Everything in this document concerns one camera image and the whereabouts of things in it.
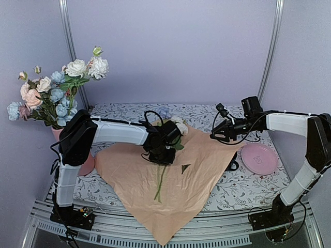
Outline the small blue flower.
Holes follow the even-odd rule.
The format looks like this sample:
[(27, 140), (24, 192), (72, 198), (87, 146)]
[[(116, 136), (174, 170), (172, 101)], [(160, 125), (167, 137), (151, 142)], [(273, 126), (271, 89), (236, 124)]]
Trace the small blue flower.
[[(164, 122), (166, 119), (170, 119), (170, 110), (167, 107), (160, 107), (157, 111), (156, 111), (160, 118), (162, 119), (160, 121), (160, 123)], [(161, 165), (157, 166), (157, 190), (156, 190), (156, 194), (154, 197), (154, 200), (156, 200), (158, 203), (161, 203), (161, 180), (162, 180), (162, 171), (163, 168)]]

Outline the green paper bouquet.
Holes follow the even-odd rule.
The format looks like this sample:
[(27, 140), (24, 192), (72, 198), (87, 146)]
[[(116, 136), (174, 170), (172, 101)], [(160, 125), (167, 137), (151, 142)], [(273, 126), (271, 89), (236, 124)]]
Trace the green paper bouquet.
[[(207, 133), (189, 127), (184, 149), (167, 166), (161, 188), (162, 203), (154, 200), (157, 164), (142, 158), (143, 149), (117, 143), (98, 152), (95, 166), (120, 201), (155, 240), (167, 244), (204, 207), (213, 188), (240, 145), (224, 145)], [(182, 165), (191, 164), (183, 174)]]

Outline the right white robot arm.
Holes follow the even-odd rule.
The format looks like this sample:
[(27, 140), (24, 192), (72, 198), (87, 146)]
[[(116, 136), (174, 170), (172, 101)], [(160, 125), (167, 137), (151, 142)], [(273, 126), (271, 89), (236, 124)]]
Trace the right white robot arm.
[(223, 104), (216, 105), (216, 115), (223, 120), (219, 124), (212, 124), (212, 139), (234, 146), (243, 142), (237, 140), (239, 135), (247, 137), (253, 131), (267, 131), (297, 136), (306, 142), (303, 145), (305, 152), (300, 169), (289, 185), (274, 198), (272, 210), (267, 215), (271, 225), (279, 225), (287, 218), (293, 206), (330, 169), (330, 114), (266, 111), (256, 96), (242, 99), (241, 104), (241, 118), (230, 114)]

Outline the blue hydrangea flower bunch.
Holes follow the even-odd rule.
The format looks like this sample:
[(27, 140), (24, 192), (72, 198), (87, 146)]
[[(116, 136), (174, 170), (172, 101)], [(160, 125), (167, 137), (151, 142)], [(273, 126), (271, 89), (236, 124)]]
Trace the blue hydrangea flower bunch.
[[(54, 121), (51, 122), (50, 126), (54, 129), (62, 129), (77, 113), (78, 104), (77, 101), (74, 100), (74, 108), (72, 108), (71, 110), (69, 109), (69, 100), (67, 98), (66, 92), (61, 90), (60, 88), (60, 86), (65, 82), (64, 72), (55, 71), (48, 78), (50, 78), (52, 81), (50, 99), (54, 106)], [(19, 116), (19, 107), (22, 105), (23, 100), (21, 102), (11, 102), (7, 106), (7, 114), (9, 120), (16, 121), (18, 119), (22, 119)]]

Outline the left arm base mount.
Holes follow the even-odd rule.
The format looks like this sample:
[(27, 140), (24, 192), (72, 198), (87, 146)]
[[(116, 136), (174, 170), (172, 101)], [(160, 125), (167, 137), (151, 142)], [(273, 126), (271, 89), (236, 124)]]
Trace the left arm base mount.
[(52, 222), (63, 224), (64, 226), (92, 230), (95, 215), (93, 214), (93, 210), (88, 207), (75, 210), (74, 205), (69, 207), (60, 207), (57, 203), (55, 203), (50, 220)]

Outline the white flower leafy stems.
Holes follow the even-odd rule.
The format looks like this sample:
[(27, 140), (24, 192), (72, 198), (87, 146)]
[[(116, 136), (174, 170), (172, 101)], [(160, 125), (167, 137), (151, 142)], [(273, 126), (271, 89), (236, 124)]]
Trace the white flower leafy stems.
[(105, 79), (109, 73), (107, 59), (101, 57), (103, 49), (101, 46), (93, 48), (93, 55), (88, 62), (76, 59), (64, 67), (65, 82), (60, 86), (66, 92), (69, 100), (69, 109), (74, 108), (74, 100), (81, 86), (90, 80), (100, 81)]

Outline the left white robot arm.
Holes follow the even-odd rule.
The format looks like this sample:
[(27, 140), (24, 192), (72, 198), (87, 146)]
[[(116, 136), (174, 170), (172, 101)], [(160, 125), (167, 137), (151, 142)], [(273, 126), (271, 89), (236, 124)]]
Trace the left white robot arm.
[(77, 220), (76, 211), (70, 208), (76, 177), (93, 144), (106, 142), (142, 146), (150, 162), (170, 165), (175, 159), (174, 145), (181, 135), (172, 121), (162, 121), (159, 126), (154, 126), (148, 119), (135, 123), (92, 116), (86, 110), (79, 110), (60, 133), (59, 141), (50, 147), (58, 147), (58, 158), (51, 169), (55, 173), (57, 216), (65, 224), (73, 224)]

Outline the pale pink rose stem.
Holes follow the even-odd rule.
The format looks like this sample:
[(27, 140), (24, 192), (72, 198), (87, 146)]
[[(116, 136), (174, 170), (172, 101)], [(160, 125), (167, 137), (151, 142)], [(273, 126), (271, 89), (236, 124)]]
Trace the pale pink rose stem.
[(22, 100), (26, 103), (26, 105), (30, 109), (36, 109), (37, 107), (42, 105), (42, 99), (41, 95), (37, 90), (37, 84), (41, 80), (39, 79), (34, 79), (34, 80), (29, 80), (28, 75), (26, 72), (20, 72), (19, 73), (19, 80), (23, 80), (25, 83), (21, 86), (20, 89), (20, 94), (22, 97)]

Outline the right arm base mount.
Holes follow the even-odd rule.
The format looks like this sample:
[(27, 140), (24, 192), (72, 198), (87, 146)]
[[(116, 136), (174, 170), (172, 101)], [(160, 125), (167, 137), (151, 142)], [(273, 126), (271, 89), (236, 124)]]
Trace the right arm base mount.
[(292, 212), (282, 215), (277, 211), (254, 207), (248, 213), (248, 221), (254, 231), (265, 230), (266, 237), (273, 243), (283, 242), (292, 229)]

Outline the mauve and cream rose stem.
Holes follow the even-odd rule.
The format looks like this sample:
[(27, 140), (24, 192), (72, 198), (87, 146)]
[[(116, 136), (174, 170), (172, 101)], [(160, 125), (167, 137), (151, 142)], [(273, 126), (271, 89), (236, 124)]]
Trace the mauve and cream rose stem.
[(46, 126), (50, 126), (51, 122), (54, 121), (53, 115), (53, 103), (50, 99), (52, 81), (47, 76), (41, 78), (37, 84), (37, 90), (41, 95), (42, 105), (36, 109), (30, 109), (23, 101), (23, 105), (19, 107), (19, 116), (23, 120), (27, 121), (29, 118), (35, 120), (42, 120)]

